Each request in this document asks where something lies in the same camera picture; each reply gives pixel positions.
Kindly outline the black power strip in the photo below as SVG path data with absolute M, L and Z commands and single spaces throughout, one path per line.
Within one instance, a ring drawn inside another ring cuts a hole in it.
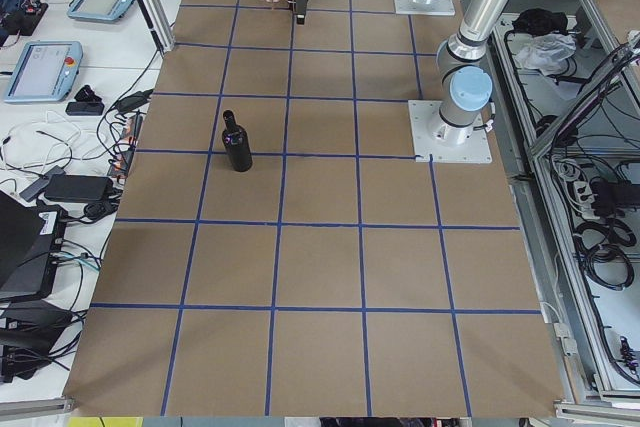
M 117 181 L 125 181 L 128 177 L 143 121 L 144 115 L 136 113 L 124 123 L 115 145 L 115 158 L 110 162 L 109 177 Z

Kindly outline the black laptop computer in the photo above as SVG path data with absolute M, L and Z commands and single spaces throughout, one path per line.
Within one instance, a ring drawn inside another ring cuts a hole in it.
M 43 299 L 52 292 L 67 211 L 59 205 L 26 207 L 1 194 L 1 301 Z

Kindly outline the small black device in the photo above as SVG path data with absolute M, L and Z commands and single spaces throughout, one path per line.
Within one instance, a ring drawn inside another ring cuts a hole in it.
M 74 96 L 65 109 L 68 116 L 101 116 L 105 105 L 94 89 L 86 84 Z

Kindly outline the black power adapter brick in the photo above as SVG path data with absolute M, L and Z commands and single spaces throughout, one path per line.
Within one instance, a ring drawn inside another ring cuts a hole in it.
M 54 175 L 44 190 L 44 197 L 57 202 L 88 203 L 102 200 L 112 187 L 109 177 Z

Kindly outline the white crumpled cloth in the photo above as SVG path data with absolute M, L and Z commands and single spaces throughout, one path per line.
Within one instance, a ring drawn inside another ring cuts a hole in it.
M 514 61 L 518 68 L 538 70 L 548 76 L 560 74 L 575 51 L 576 41 L 572 36 L 551 33 L 529 40 Z

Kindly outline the black wine bottle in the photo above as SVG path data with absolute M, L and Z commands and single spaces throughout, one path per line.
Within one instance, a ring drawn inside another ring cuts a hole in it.
M 235 115 L 231 110 L 223 112 L 223 120 L 225 128 L 222 133 L 222 141 L 227 157 L 235 171 L 246 172 L 253 165 L 248 134 L 236 122 Z

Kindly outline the lower blue teach pendant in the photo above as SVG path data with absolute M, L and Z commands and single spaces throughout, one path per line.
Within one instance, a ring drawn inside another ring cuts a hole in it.
M 78 41 L 28 42 L 12 72 L 4 101 L 10 104 L 64 100 L 83 58 Z

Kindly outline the black cloth bundle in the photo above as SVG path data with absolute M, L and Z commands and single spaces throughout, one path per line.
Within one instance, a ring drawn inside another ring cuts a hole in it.
M 562 12 L 531 8 L 520 13 L 512 22 L 512 26 L 517 32 L 524 32 L 534 37 L 550 33 L 566 35 L 568 32 L 568 18 Z

